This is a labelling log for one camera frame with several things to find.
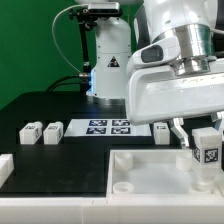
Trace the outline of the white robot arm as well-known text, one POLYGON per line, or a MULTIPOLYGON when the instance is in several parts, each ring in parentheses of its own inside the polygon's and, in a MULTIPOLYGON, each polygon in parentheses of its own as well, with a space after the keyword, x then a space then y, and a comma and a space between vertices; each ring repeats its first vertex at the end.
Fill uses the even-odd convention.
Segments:
POLYGON ((77 0, 89 14, 140 2, 138 48, 126 63, 126 113, 134 125, 212 115, 224 137, 224 57, 213 35, 224 0, 77 0))

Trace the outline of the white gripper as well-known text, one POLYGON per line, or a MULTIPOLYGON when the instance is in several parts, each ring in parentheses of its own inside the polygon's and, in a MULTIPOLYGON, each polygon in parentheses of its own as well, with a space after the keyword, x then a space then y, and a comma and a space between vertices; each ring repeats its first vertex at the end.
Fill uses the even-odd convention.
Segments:
POLYGON ((224 59, 211 62, 210 69, 208 73, 180 77, 169 65, 136 71, 126 90, 128 120, 141 125, 171 119, 171 131, 181 147, 188 149, 183 118, 212 113, 214 128, 224 140, 224 59))

